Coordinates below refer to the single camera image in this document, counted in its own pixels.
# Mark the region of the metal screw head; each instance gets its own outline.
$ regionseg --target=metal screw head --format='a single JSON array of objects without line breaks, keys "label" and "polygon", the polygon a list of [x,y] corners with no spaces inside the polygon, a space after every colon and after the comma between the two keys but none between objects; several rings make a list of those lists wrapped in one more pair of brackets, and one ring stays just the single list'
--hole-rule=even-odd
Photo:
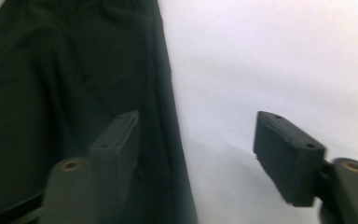
[{"label": "metal screw head", "polygon": [[72,172],[77,170],[80,166],[80,161],[67,161],[61,166],[61,170],[64,172]]},{"label": "metal screw head", "polygon": [[341,163],[347,170],[358,173],[358,162],[355,161],[344,161]]}]

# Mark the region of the black fabric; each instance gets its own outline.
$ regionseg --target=black fabric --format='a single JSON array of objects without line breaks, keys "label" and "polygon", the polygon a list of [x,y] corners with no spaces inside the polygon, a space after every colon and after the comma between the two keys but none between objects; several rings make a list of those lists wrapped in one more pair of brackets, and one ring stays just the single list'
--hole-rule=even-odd
[{"label": "black fabric", "polygon": [[195,223],[157,1],[6,0],[0,8],[0,212],[140,111],[123,223]]}]

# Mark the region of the white background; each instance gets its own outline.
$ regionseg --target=white background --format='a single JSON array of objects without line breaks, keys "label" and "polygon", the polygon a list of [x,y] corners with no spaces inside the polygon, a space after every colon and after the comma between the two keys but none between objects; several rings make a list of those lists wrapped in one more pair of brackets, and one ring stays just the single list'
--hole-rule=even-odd
[{"label": "white background", "polygon": [[160,0],[201,224],[316,224],[253,155],[255,116],[279,114],[358,160],[358,0]]}]

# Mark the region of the black trousers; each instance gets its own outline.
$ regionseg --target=black trousers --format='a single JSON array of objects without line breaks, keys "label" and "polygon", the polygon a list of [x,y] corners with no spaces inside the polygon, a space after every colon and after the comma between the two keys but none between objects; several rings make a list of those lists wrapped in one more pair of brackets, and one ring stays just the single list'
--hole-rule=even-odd
[{"label": "black trousers", "polygon": [[157,0],[6,0],[0,8],[0,212],[140,111],[123,223],[196,223]]}]

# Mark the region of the white surface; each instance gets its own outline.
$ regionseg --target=white surface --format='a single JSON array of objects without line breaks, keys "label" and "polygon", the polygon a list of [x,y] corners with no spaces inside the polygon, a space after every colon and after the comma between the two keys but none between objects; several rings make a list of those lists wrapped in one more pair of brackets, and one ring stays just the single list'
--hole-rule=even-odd
[{"label": "white surface", "polygon": [[358,160],[358,1],[160,0],[201,224],[316,224],[252,153],[258,110]]}]

